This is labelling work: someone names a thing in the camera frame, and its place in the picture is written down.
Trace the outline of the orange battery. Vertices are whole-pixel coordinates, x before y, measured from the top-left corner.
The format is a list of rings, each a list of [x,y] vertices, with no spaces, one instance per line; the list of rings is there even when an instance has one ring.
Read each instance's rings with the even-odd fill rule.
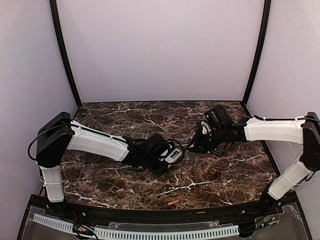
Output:
[[[174,205],[174,204],[177,204],[179,202],[179,200],[174,200],[174,201],[171,201],[168,203],[168,206],[171,206],[171,205]]]

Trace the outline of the white remote control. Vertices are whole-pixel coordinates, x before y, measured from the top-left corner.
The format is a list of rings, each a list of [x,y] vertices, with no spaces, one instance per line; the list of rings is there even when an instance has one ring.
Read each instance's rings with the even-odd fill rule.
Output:
[[[169,166],[179,163],[182,159],[183,152],[176,148],[174,149],[163,161],[167,163]]]

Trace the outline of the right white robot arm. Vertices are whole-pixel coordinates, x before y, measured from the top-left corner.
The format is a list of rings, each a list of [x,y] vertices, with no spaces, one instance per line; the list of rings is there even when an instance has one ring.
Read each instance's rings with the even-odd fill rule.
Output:
[[[259,198],[257,211],[268,214],[292,188],[320,169],[320,120],[314,112],[293,118],[248,116],[233,121],[221,107],[205,114],[197,123],[197,131],[187,145],[193,153],[212,153],[221,144],[235,142],[278,141],[303,146],[302,154],[284,173],[271,182]]]

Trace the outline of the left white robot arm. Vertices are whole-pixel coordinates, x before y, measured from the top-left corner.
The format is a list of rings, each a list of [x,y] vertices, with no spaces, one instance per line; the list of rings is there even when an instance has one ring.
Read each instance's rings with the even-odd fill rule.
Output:
[[[42,127],[31,144],[36,145],[33,160],[40,167],[47,199],[51,203],[60,203],[65,199],[60,165],[66,150],[107,157],[148,169],[156,176],[161,176],[174,162],[170,157],[174,146],[159,134],[148,139],[111,135],[71,120],[70,114],[65,111]]]

